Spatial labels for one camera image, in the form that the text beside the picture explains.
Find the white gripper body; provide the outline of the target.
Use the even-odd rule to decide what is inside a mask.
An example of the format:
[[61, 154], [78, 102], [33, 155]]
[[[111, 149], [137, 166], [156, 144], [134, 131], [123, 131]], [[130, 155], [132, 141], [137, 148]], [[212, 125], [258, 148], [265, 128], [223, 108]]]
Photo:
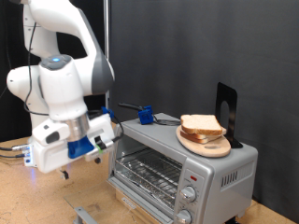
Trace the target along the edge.
[[88, 149], [76, 146], [74, 153], [69, 153], [68, 145], [87, 141], [89, 128], [89, 123], [72, 127], [53, 121], [44, 121], [36, 126], [32, 132], [32, 150], [38, 170], [46, 174], [80, 159]]

